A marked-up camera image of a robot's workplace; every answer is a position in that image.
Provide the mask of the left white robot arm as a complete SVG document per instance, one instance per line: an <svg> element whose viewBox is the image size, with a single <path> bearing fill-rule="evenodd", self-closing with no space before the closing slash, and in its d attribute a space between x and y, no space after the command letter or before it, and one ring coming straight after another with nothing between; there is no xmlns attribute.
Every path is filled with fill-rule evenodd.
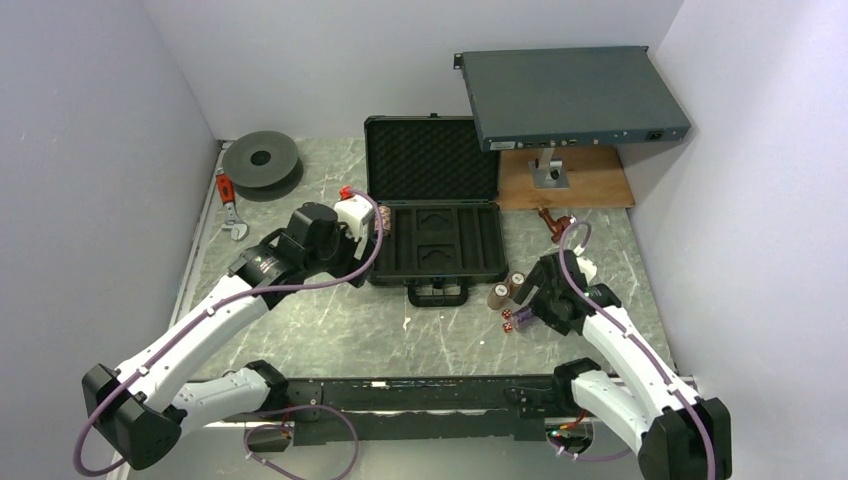
<svg viewBox="0 0 848 480"><path fill-rule="evenodd" d="M244 249L193 310L116 367L83 377L86 431L98 432L136 470L188 434L225 418L264 420L291 407L288 379L263 360L197 383L198 368L285 298L347 283L360 287L382 246L377 203L353 191L333 206L307 202L285 227Z"/></svg>

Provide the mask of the grey metal stand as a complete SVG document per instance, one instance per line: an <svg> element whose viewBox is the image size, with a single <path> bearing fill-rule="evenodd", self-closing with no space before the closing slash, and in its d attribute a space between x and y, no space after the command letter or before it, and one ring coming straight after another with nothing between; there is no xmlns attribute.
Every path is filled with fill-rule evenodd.
<svg viewBox="0 0 848 480"><path fill-rule="evenodd" d="M536 189L566 190L570 188L563 159L555 157L554 153L554 148L541 149L537 157L528 162L533 186Z"/></svg>

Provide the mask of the black filament spool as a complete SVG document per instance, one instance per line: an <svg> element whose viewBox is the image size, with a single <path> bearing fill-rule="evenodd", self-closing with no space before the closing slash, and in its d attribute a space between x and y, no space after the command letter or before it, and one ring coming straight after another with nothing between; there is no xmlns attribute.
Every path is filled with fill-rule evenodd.
<svg viewBox="0 0 848 480"><path fill-rule="evenodd" d="M299 186L304 165L295 141L277 131L256 131L235 140L224 152L223 172L246 200L270 202Z"/></svg>

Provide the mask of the brown poker chip stack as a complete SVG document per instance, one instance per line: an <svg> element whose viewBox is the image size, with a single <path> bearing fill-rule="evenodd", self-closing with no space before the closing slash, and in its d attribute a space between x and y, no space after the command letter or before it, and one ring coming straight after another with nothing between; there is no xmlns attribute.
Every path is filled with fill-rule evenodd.
<svg viewBox="0 0 848 480"><path fill-rule="evenodd" d="M487 296L486 305L491 310L500 310L510 299L510 288L506 283L497 282L492 285Z"/></svg>
<svg viewBox="0 0 848 480"><path fill-rule="evenodd" d="M510 298L514 298L522 286L526 282L526 274L521 271L512 271L508 274L506 278L506 285L508 288L508 295Z"/></svg>

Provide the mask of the grey network switch box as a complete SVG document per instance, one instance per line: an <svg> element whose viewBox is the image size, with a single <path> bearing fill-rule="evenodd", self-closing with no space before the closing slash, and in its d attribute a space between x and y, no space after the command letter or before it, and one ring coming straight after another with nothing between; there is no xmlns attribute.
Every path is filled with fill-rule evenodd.
<svg viewBox="0 0 848 480"><path fill-rule="evenodd" d="M669 142L692 124L645 46L455 54L484 151Z"/></svg>

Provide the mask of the wooden board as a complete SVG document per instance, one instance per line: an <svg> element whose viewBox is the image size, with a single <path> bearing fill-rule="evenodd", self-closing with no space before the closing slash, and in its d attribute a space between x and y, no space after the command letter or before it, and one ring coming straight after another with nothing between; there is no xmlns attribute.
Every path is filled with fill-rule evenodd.
<svg viewBox="0 0 848 480"><path fill-rule="evenodd" d="M530 164L540 154L539 149L501 153L497 198L501 208L631 208L635 205L615 147L557 148L554 156L563 160L564 177L569 183L567 189L540 189L534 186Z"/></svg>

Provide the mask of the black poker case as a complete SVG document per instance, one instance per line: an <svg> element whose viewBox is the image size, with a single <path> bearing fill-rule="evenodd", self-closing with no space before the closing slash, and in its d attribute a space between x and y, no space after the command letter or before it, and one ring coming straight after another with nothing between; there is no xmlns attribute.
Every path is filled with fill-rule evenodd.
<svg viewBox="0 0 848 480"><path fill-rule="evenodd" d="M369 282L427 308L461 306L470 287L504 280L500 155L482 150L474 120L373 115L364 138L367 193L390 224Z"/></svg>

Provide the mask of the black front rail base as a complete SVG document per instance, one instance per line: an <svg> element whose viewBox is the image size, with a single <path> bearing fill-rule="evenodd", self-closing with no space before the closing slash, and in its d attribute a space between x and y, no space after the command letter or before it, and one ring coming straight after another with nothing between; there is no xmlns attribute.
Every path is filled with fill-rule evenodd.
<svg viewBox="0 0 848 480"><path fill-rule="evenodd" d="M294 378L287 401L226 421L283 420L296 446L329 442L484 439L543 442L580 408L559 399L549 374Z"/></svg>

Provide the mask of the red handled adjustable wrench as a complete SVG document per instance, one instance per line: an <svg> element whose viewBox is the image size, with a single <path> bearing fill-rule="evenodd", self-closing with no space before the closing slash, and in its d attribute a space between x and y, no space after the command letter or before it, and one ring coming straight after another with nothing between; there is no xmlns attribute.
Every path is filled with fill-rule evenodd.
<svg viewBox="0 0 848 480"><path fill-rule="evenodd" d="M225 211L225 221L221 229L228 231L233 241L242 241L249 232L249 226L238 214L234 185L222 167L218 167L215 174L217 190Z"/></svg>

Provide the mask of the brown torch nozzle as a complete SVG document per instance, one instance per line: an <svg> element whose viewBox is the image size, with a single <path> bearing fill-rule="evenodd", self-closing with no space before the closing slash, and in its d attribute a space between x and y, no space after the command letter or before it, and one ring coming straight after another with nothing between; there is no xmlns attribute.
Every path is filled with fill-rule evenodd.
<svg viewBox="0 0 848 480"><path fill-rule="evenodd" d="M558 243L565 230L571 226L576 218L573 215L564 215L558 218L554 218L548 208L539 207L538 208L538 216L544 221L548 230L551 233L551 241L553 243Z"/></svg>

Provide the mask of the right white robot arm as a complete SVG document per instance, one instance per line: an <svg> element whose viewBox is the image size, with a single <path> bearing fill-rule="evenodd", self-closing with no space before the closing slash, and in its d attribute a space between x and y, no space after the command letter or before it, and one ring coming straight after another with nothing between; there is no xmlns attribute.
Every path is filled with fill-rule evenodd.
<svg viewBox="0 0 848 480"><path fill-rule="evenodd" d="M731 477L728 408L702 397L658 356L612 290L588 283L573 251L540 257L515 299L554 331L585 339L624 383L590 358L561 364L550 391L557 411L598 417L635 454L645 479Z"/></svg>

